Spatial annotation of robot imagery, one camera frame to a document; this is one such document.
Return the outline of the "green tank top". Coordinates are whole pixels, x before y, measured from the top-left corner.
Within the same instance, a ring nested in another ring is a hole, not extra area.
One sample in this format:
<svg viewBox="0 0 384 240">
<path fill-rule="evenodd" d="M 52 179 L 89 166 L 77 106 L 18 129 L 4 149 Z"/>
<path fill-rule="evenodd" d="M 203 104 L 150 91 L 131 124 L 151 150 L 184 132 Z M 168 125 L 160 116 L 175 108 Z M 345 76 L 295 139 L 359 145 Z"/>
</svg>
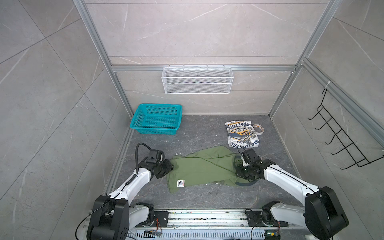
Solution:
<svg viewBox="0 0 384 240">
<path fill-rule="evenodd" d="M 225 146 L 200 150 L 185 157 L 174 156 L 174 169 L 167 174 L 170 193 L 183 187 L 218 183 L 231 187 L 249 187 L 257 180 L 249 181 L 236 176 L 235 164 L 241 164 L 241 155 Z"/>
</svg>

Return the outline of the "white tank top navy trim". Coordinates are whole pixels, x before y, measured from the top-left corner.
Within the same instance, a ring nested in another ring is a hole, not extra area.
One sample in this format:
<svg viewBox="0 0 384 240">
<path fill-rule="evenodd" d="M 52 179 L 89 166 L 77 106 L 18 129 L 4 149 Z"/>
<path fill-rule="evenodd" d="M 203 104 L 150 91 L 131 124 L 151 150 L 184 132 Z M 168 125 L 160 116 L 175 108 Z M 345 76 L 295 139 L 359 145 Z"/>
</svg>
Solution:
<svg viewBox="0 0 384 240">
<path fill-rule="evenodd" d="M 260 144 L 251 121 L 230 121 L 225 123 L 228 145 L 231 148 L 257 148 Z"/>
</svg>

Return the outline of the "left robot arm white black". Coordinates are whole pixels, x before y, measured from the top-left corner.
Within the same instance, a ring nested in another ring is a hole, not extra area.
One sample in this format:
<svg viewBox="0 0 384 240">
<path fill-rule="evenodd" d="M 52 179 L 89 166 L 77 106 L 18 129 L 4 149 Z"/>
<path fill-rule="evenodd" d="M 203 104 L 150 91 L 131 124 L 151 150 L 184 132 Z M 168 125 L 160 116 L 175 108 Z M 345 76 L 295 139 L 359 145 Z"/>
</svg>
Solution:
<svg viewBox="0 0 384 240">
<path fill-rule="evenodd" d="M 88 240 L 124 240 L 137 225 L 151 226 L 155 221 L 152 204 L 132 205 L 139 191 L 153 177 L 167 175 L 174 166 L 162 151 L 151 149 L 137 168 L 120 187 L 106 196 L 99 196 L 93 206 L 86 238 Z"/>
</svg>

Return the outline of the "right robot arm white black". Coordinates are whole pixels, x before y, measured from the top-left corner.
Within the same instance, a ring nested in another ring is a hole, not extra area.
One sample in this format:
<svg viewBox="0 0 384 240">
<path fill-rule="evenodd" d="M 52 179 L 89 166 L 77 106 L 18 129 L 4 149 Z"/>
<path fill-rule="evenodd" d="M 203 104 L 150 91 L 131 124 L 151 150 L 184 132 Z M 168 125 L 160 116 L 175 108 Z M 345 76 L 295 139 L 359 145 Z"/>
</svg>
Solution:
<svg viewBox="0 0 384 240">
<path fill-rule="evenodd" d="M 249 224 L 272 227 L 286 222 L 307 228 L 319 240 L 332 239 L 349 225 L 348 217 L 335 191 L 309 184 L 286 172 L 271 160 L 262 160 L 253 149 L 244 150 L 234 160 L 237 177 L 253 185 L 259 180 L 271 182 L 296 198 L 302 205 L 272 201 L 262 207 L 260 216 L 246 210 Z"/>
</svg>

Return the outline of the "roll of masking tape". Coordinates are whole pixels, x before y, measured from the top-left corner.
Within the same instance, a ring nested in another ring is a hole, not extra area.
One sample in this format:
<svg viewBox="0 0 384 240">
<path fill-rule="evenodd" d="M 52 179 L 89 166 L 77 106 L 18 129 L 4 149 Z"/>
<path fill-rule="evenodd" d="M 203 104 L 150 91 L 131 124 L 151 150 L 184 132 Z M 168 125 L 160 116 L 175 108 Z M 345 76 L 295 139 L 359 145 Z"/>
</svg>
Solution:
<svg viewBox="0 0 384 240">
<path fill-rule="evenodd" d="M 256 132 L 256 135 L 260 136 L 265 132 L 265 128 L 262 125 L 254 124 L 253 128 Z"/>
</svg>

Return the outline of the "teal plastic basket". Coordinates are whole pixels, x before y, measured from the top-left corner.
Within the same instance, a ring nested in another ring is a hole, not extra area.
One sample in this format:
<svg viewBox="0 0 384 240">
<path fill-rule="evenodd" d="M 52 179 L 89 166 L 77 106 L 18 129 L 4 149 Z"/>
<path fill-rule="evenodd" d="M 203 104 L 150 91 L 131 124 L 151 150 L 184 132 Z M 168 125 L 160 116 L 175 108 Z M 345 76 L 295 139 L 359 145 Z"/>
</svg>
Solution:
<svg viewBox="0 0 384 240">
<path fill-rule="evenodd" d="M 183 107 L 171 104 L 140 104 L 130 128 L 140 134 L 175 135 L 182 121 Z"/>
</svg>

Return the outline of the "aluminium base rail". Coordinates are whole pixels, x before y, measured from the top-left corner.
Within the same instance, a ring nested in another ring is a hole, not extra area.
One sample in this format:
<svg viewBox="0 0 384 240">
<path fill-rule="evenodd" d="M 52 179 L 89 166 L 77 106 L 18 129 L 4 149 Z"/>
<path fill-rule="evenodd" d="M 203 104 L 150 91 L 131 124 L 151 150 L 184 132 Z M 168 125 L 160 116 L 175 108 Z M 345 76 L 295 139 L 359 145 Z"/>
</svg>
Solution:
<svg viewBox="0 0 384 240">
<path fill-rule="evenodd" d="M 306 227 L 319 240 L 328 240 L 338 231 L 336 209 L 318 203 L 305 207 L 271 202 L 261 209 L 240 210 L 177 210 L 156 212 L 152 205 L 129 207 L 125 202 L 96 206 L 90 213 L 86 234 L 88 240 L 124 240 L 129 231 L 138 226 L 155 225 L 166 228 L 266 228 L 291 223 Z"/>
</svg>

